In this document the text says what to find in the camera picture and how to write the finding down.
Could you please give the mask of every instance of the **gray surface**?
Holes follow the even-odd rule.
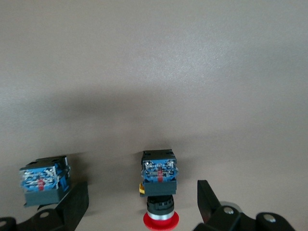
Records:
[[[0,217],[29,218],[18,169],[67,154],[78,231],[146,230],[141,151],[172,148],[177,230],[198,179],[308,230],[308,1],[0,1]]]

